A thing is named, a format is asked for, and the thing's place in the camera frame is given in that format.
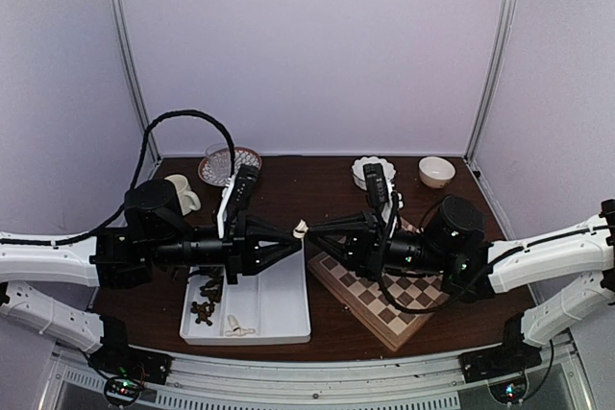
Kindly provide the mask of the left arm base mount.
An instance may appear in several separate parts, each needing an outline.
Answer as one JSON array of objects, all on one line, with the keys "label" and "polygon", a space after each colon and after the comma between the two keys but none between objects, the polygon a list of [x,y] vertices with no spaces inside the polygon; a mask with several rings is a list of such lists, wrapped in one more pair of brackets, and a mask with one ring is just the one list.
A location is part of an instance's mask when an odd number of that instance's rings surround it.
[{"label": "left arm base mount", "polygon": [[88,362],[92,368],[109,376],[164,385],[170,373],[172,357],[164,353],[130,348],[124,355],[97,350],[88,356]]}]

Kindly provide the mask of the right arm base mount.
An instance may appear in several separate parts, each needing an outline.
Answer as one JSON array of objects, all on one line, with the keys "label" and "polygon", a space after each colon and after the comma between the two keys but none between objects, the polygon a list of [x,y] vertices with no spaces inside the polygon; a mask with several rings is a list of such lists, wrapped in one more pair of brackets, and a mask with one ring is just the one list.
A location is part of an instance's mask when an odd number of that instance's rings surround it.
[{"label": "right arm base mount", "polygon": [[517,374],[542,363],[540,350],[511,351],[500,348],[465,352],[458,359],[466,383]]}]

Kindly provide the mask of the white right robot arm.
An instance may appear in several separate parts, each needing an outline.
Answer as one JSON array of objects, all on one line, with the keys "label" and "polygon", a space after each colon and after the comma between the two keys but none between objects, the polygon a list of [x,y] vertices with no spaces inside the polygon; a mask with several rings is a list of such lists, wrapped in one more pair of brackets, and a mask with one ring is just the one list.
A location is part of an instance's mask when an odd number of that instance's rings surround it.
[{"label": "white right robot arm", "polygon": [[408,314],[420,309],[397,301],[385,286],[386,273],[399,277],[440,276],[448,298],[471,303],[542,280],[573,275],[560,292],[507,321],[493,365],[514,372],[560,331],[614,301],[614,202],[574,226],[525,240],[488,241],[485,217],[469,201],[447,195],[426,213],[417,230],[397,224],[398,204],[386,218],[377,211],[336,219],[307,229],[307,239],[346,269],[374,280],[386,300]]}]

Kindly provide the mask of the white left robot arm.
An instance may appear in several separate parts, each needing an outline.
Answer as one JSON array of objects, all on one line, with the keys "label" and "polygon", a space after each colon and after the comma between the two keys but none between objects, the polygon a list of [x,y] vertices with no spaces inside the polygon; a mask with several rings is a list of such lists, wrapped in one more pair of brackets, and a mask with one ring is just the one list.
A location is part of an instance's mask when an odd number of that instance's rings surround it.
[{"label": "white left robot arm", "polygon": [[1,312],[86,352],[100,351],[118,375],[138,356],[116,321],[76,308],[39,289],[59,282],[132,289],[158,269],[185,268],[179,334],[191,346],[302,344],[311,336],[302,240],[246,214],[256,177],[232,176],[215,222],[184,218],[170,181],[129,190],[125,223],[82,235],[1,237]]}]

